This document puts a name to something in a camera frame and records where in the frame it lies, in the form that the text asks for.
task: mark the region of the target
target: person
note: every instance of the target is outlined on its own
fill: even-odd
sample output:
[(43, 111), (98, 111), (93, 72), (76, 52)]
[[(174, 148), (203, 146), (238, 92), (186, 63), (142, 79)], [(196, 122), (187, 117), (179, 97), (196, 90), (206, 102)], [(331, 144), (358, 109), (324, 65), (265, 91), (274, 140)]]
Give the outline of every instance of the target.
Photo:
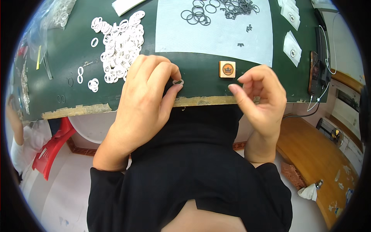
[[(162, 56), (130, 67), (93, 159), (89, 231), (288, 231), (291, 193), (272, 163), (286, 92), (272, 69), (253, 67), (243, 87), (228, 86), (238, 106), (173, 108), (183, 86), (163, 96), (169, 77), (181, 74)], [(232, 149), (243, 114), (254, 127), (244, 158)]]
[(58, 131), (60, 118), (22, 124), (18, 113), (13, 109), (13, 100), (14, 96), (10, 95), (5, 113), (14, 133), (10, 159), (18, 176), (18, 184), (20, 184), (25, 179), (36, 154), (42, 151), (42, 147)]

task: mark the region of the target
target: plastic bag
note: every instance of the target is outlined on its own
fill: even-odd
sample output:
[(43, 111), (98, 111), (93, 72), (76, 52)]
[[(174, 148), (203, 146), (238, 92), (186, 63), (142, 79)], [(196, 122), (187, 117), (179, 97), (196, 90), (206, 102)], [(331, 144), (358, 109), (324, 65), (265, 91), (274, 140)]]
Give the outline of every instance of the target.
[(75, 2), (76, 0), (55, 0), (48, 15), (48, 28), (62, 28), (64, 30)]
[(47, 15), (50, 8), (53, 6), (54, 0), (44, 1), (39, 9), (36, 11), (35, 15), (32, 17), (29, 26), (26, 28), (24, 33), (24, 38), (26, 38), (28, 48), (30, 50), (30, 59), (37, 62), (40, 50), (39, 63), (42, 62), (44, 55), (46, 53), (47, 47)]

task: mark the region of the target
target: green table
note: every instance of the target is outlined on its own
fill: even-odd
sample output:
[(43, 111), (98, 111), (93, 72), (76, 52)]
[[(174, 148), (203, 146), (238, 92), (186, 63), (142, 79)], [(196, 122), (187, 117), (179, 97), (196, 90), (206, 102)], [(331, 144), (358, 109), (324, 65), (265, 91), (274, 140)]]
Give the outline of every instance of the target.
[[(36, 70), (36, 62), (27, 59), (27, 77), (30, 104), (30, 114), (22, 109), (24, 122), (41, 119), (59, 118), (72, 115), (91, 114), (115, 111), (121, 95), (124, 81), (108, 84), (104, 81), (102, 62), (99, 57), (105, 50), (102, 44), (102, 33), (91, 29), (91, 21), (95, 17), (103, 17), (111, 25), (128, 19), (132, 13), (143, 10), (145, 17), (141, 23), (144, 27), (144, 44), (141, 54), (163, 55), (179, 66), (182, 77), (186, 80), (184, 88), (179, 92), (175, 106), (234, 104), (234, 98), (227, 86), (237, 83), (235, 79), (219, 78), (219, 61), (235, 61), (236, 77), (258, 64), (235, 58), (215, 56), (200, 53), (161, 52), (155, 53), (155, 29), (157, 15), (157, 0), (147, 0), (134, 7), (126, 14), (118, 17), (110, 1), (79, 0), (72, 10), (65, 30), (48, 30), (48, 60), (53, 79), (49, 80), (43, 64)], [(310, 52), (316, 50), (314, 28), (318, 23), (310, 1), (297, 1), (301, 24), (297, 32), (290, 23), (280, 15), (280, 7), (276, 0), (269, 0), (273, 26), (273, 70), (279, 77), (287, 92), (288, 102), (304, 100), (309, 102), (309, 64)], [(302, 48), (301, 60), (296, 68), (283, 52), (283, 42), (286, 33), (291, 30)], [(97, 37), (99, 43), (95, 48), (90, 45)], [(93, 62), (84, 67), (84, 81), (77, 83), (77, 70), (85, 62)], [(24, 59), (18, 57), (15, 67), (22, 70)], [(73, 86), (68, 85), (68, 79), (73, 78)], [(88, 81), (98, 78), (99, 91), (93, 93), (88, 87)], [(15, 78), (14, 89), (20, 87), (20, 79)], [(65, 103), (58, 103), (57, 96), (64, 95)]]

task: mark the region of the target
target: black cable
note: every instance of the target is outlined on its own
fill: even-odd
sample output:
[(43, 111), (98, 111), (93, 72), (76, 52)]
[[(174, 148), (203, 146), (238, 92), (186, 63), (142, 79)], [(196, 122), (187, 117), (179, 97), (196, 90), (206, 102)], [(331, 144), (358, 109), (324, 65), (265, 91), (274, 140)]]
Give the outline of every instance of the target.
[(284, 119), (284, 118), (290, 118), (290, 117), (308, 117), (308, 116), (314, 115), (317, 112), (318, 108), (319, 108), (319, 103), (317, 105), (316, 110), (313, 113), (311, 113), (311, 114), (307, 114), (307, 115), (288, 115), (288, 116), (284, 116), (282, 119)]

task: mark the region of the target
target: black sleeve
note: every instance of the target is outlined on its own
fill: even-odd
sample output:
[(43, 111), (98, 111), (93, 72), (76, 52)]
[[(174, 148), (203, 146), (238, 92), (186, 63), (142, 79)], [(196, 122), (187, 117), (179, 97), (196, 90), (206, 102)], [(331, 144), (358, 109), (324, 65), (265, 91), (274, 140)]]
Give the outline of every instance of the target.
[(114, 231), (122, 214), (119, 201), (124, 174), (117, 171), (90, 169), (91, 188), (86, 222), (89, 232)]
[(265, 182), (271, 202), (285, 231), (289, 231), (292, 221), (291, 191), (282, 182), (275, 164), (265, 163), (257, 167), (256, 170)]

